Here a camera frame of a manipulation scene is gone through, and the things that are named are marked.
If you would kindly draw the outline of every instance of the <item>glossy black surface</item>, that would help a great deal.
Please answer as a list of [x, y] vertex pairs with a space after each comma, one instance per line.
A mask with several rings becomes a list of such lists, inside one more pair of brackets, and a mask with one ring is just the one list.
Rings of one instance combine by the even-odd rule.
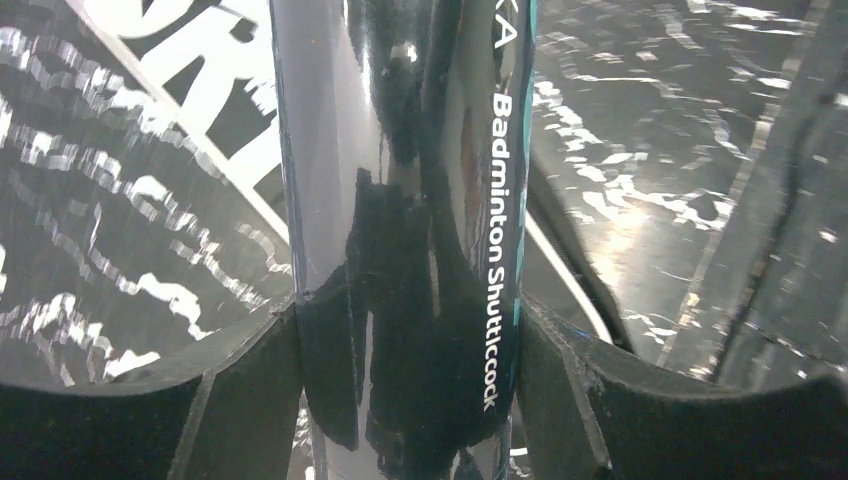
[[272, 3], [320, 479], [507, 474], [530, 5]]
[[[848, 41], [828, 25], [843, 10], [828, 1], [540, 4], [534, 148], [645, 360], [715, 373], [782, 207], [792, 139], [840, 68]], [[841, 127], [830, 123], [836, 142]], [[831, 189], [832, 205], [845, 203], [842, 190]], [[822, 268], [809, 275], [826, 277]], [[816, 289], [838, 301], [839, 281]], [[764, 303], [781, 296], [769, 288]], [[802, 297], [792, 308], [812, 310], [791, 321], [774, 312], [771, 335], [842, 348], [817, 326], [835, 327], [813, 307], [827, 302]], [[757, 362], [767, 373], [769, 360]], [[804, 368], [789, 364], [768, 372], [776, 384], [800, 380]]]

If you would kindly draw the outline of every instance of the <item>teal stripe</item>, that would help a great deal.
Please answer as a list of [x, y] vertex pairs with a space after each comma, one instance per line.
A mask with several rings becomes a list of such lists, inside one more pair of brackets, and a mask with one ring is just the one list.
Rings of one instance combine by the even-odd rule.
[[[533, 42], [533, 45], [536, 44], [536, 24], [538, 21], [538, 2], [537, 0], [529, 1], [530, 8], [528, 15], [530, 15], [530, 41]], [[518, 252], [516, 267], [515, 267], [515, 278], [517, 283], [517, 288], [519, 289], [519, 295], [515, 299], [515, 305], [513, 307], [513, 319], [512, 323], [515, 326], [518, 326], [518, 323], [521, 319], [521, 297], [520, 297], [520, 289], [521, 289], [521, 267], [524, 264], [524, 212], [527, 210], [527, 176], [530, 172], [530, 134], [533, 125], [533, 83], [535, 80], [535, 71], [531, 70], [529, 78], [527, 79], [527, 91], [524, 96], [524, 188], [521, 190], [521, 209], [518, 212], [518, 225], [521, 228], [521, 239], [518, 241]]]

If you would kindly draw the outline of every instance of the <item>white stripe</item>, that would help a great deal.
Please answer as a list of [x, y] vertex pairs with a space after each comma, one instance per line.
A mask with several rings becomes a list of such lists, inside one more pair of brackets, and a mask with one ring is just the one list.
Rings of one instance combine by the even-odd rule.
[[271, 206], [268, 205], [261, 196], [259, 196], [256, 190], [253, 189], [253, 185], [248, 183], [248, 178], [236, 173], [233, 165], [231, 165], [227, 160], [226, 155], [224, 155], [221, 150], [219, 150], [218, 147], [209, 140], [209, 137], [206, 136], [206, 132], [196, 130], [192, 121], [185, 118], [185, 115], [180, 110], [179, 104], [177, 104], [168, 92], [166, 92], [163, 87], [154, 85], [147, 79], [141, 70], [141, 64], [138, 58], [130, 51], [130, 49], [127, 48], [120, 39], [97, 27], [86, 13], [85, 7], [82, 5], [84, 0], [65, 1], [68, 6], [77, 13], [85, 25], [91, 29], [94, 35], [103, 42], [103, 45], [112, 53], [112, 55], [114, 55], [115, 58], [117, 58], [124, 67], [126, 67], [130, 74], [141, 84], [141, 86], [147, 90], [150, 96], [173, 111], [174, 116], [176, 117], [176, 122], [180, 124], [191, 140], [201, 150], [209, 155], [209, 158], [215, 167], [218, 168], [225, 177], [227, 177], [236, 190], [238, 190], [244, 199], [247, 200], [247, 203], [249, 203], [256, 210], [259, 216], [261, 216], [262, 219], [265, 220], [280, 237], [282, 237], [286, 244], [289, 244], [289, 229], [286, 223], [283, 222], [283, 219], [280, 218]]
[[524, 217], [524, 224], [530, 238], [532, 238], [533, 241], [536, 242], [536, 245], [539, 246], [539, 249], [542, 250], [542, 254], [551, 264], [551, 267], [553, 267], [553, 269], [557, 272], [562, 283], [565, 284], [568, 291], [571, 292], [571, 295], [573, 295], [574, 299], [577, 300], [577, 304], [580, 305], [580, 308], [586, 316], [589, 317], [589, 322], [595, 329], [595, 333], [601, 340], [611, 344], [612, 335], [610, 335], [609, 329], [607, 329], [606, 324], [604, 324], [601, 314], [598, 313], [598, 309], [595, 308], [592, 300], [589, 299], [589, 296], [586, 295], [586, 292], [583, 291], [582, 287], [580, 287], [577, 279], [574, 278], [574, 274], [571, 273], [568, 266], [559, 257], [559, 254], [556, 250], [554, 250], [553, 245], [551, 245], [551, 242], [549, 242], [547, 237], [545, 237], [545, 234], [542, 233], [542, 229], [539, 228], [539, 225], [529, 212]]

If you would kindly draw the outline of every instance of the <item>black plastic packaging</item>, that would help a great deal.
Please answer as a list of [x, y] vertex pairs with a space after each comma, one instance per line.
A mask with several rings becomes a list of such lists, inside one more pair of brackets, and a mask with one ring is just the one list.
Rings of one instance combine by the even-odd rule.
[[533, 0], [273, 0], [319, 479], [501, 479]]

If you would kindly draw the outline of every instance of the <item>black tube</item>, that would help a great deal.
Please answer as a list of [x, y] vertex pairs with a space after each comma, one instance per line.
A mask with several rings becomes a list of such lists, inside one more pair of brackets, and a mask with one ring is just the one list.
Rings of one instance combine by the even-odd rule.
[[272, 0], [318, 479], [506, 477], [534, 0]]

